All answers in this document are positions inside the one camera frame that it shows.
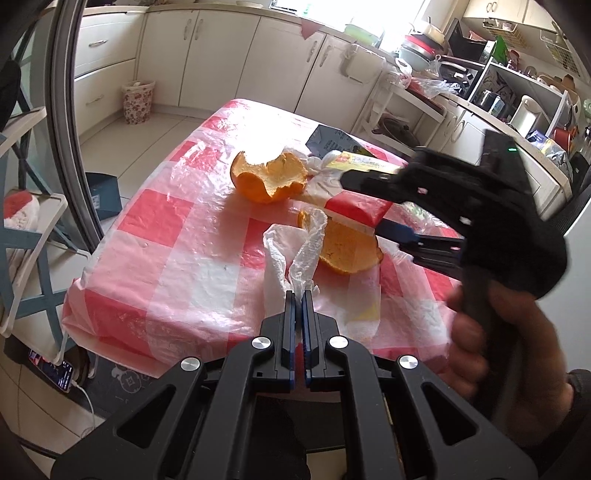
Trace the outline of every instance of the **red and white checkered tablecloth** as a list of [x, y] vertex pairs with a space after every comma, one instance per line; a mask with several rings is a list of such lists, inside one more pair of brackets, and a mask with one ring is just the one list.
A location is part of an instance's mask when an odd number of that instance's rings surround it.
[[[304, 204], [251, 204], [235, 192], [229, 168], [241, 150], [264, 162], [285, 146], [305, 149], [317, 125], [233, 100], [189, 135], [125, 206], [68, 290], [62, 322], [76, 343], [159, 376], [185, 356], [213, 360], [255, 336], [264, 317], [262, 234], [273, 223], [296, 225]], [[383, 160], [404, 163], [362, 143]], [[454, 234], [402, 206], [386, 216]], [[413, 353], [438, 369], [452, 318], [444, 300], [455, 282], [380, 242], [384, 261], [370, 271], [345, 277], [318, 266], [316, 310], [380, 356]]]

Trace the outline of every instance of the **floral trash bin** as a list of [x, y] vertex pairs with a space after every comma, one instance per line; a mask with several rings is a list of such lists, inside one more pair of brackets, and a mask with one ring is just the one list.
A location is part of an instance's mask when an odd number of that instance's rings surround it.
[[152, 96], [156, 82], [129, 82], [123, 90], [123, 113], [130, 125], [142, 124], [150, 118]]

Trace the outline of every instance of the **door frame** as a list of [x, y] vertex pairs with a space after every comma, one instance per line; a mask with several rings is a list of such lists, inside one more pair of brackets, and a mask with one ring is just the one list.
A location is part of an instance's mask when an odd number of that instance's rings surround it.
[[89, 252], [103, 238], [78, 142], [74, 113], [74, 59], [86, 0], [57, 3], [47, 43], [47, 129], [57, 174], [70, 212]]

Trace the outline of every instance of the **drawer handle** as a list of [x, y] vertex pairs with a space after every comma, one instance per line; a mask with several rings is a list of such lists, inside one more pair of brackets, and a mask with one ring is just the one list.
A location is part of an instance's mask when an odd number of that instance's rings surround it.
[[452, 127], [452, 126], [455, 127], [456, 121], [457, 121], [457, 115], [454, 115], [453, 118], [449, 121], [449, 123], [445, 127], [445, 132], [443, 134], [444, 137], [449, 135], [450, 127]]
[[199, 31], [201, 30], [201, 25], [203, 25], [203, 18], [197, 22], [197, 28], [195, 29], [195, 40], [199, 38]]
[[191, 26], [191, 23], [193, 23], [193, 20], [189, 18], [187, 20], [187, 24], [185, 25], [185, 29], [183, 31], [183, 40], [187, 40], [187, 32], [189, 31], [189, 27]]
[[312, 44], [312, 48], [310, 49], [310, 53], [308, 54], [308, 60], [306, 60], [306, 63], [310, 63], [310, 60], [312, 59], [312, 55], [316, 51], [316, 45], [318, 45], [318, 40], [314, 40], [314, 43]]
[[90, 48], [92, 47], [98, 47], [99, 45], [104, 45], [105, 43], [107, 43], [109, 40], [99, 40], [99, 41], [94, 41], [92, 43], [89, 43], [88, 46]]
[[322, 65], [324, 65], [324, 62], [326, 62], [326, 59], [329, 57], [329, 53], [333, 48], [334, 47], [332, 45], [326, 47], [326, 50], [324, 51], [324, 55], [322, 55], [322, 60], [320, 61], [320, 65], [318, 65], [318, 68], [322, 68]]
[[97, 98], [95, 98], [94, 100], [91, 100], [90, 102], [86, 102], [86, 104], [87, 104], [87, 105], [90, 105], [91, 103], [98, 102], [99, 100], [102, 100], [103, 98], [105, 98], [105, 95], [98, 96], [98, 97], [97, 97]]
[[464, 131], [465, 128], [466, 128], [466, 121], [465, 120], [462, 120], [460, 123], [458, 123], [456, 129], [452, 133], [452, 143], [457, 142], [457, 140], [460, 138], [460, 135], [462, 134], [462, 132]]

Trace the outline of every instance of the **smartphone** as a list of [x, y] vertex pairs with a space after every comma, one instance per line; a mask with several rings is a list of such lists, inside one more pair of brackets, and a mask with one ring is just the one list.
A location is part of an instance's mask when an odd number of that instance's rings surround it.
[[72, 375], [74, 367], [65, 360], [61, 365], [56, 366], [46, 361], [41, 355], [29, 350], [29, 360], [35, 365], [51, 382], [63, 392], [69, 392], [72, 386]]

